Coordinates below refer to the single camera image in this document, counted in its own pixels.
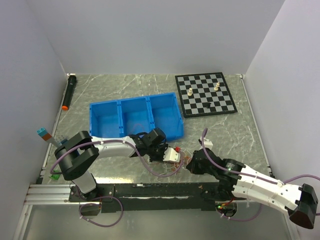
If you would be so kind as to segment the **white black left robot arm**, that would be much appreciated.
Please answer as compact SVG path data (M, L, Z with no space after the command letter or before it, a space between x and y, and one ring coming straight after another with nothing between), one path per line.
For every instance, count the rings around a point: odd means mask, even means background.
M99 158L149 156L149 160L168 161L169 146L165 133L154 128L150 132L130 134L122 138L99 138L81 131L55 150L61 174L72 181L87 201L95 200L99 189L89 167Z

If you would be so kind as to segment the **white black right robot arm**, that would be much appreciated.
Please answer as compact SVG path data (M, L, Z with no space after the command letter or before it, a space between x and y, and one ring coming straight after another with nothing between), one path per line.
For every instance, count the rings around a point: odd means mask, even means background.
M309 184L295 185L264 175L230 158L221 159L210 149L193 153L186 168L195 175L209 174L218 180L213 196L219 201L230 198L252 200L288 214L296 225L313 229L318 197Z

